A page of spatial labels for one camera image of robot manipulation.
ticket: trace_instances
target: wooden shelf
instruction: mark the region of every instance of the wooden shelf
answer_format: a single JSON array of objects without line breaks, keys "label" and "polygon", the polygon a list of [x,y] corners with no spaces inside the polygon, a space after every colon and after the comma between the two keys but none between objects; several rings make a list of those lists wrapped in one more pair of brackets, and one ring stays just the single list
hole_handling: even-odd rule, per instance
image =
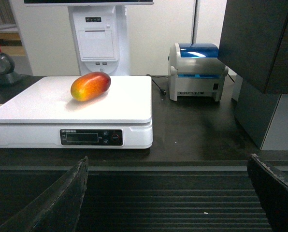
[{"label": "wooden shelf", "polygon": [[0,32],[0,40],[20,41],[18,32]]},{"label": "wooden shelf", "polygon": [[10,56],[25,56],[25,50],[22,46],[2,46],[1,51]]}]

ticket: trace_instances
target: mango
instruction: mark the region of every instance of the mango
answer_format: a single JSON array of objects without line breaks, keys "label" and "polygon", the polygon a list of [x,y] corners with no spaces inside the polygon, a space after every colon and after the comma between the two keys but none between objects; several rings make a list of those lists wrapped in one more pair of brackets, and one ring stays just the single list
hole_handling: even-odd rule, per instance
[{"label": "mango", "polygon": [[91,72],[76,79],[71,85],[74,99],[85,102],[106,92],[111,85],[111,78],[104,72]]}]

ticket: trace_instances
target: white kiosk stand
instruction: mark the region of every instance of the white kiosk stand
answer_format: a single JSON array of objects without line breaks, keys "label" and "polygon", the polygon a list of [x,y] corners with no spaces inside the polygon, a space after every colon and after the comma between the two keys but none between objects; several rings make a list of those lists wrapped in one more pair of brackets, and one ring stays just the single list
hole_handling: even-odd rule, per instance
[{"label": "white kiosk stand", "polygon": [[153,0],[24,0],[26,6],[67,6],[81,75],[130,74],[125,5]]}]

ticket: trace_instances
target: white weighing scale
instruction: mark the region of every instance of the white weighing scale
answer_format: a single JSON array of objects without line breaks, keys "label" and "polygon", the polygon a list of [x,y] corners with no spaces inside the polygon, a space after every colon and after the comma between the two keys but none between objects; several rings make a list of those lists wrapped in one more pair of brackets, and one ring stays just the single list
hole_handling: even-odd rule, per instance
[{"label": "white weighing scale", "polygon": [[0,147],[149,148],[153,142],[149,76],[111,76],[96,99],[79,102],[78,76],[42,78],[0,107]]}]

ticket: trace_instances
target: receipt printer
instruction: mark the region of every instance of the receipt printer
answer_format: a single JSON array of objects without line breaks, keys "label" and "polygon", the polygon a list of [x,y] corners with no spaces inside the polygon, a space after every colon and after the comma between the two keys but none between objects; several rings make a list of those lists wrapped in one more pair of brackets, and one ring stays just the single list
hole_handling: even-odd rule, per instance
[{"label": "receipt printer", "polygon": [[201,96],[220,101],[228,67],[217,57],[212,43],[175,43],[169,55],[170,99]]}]

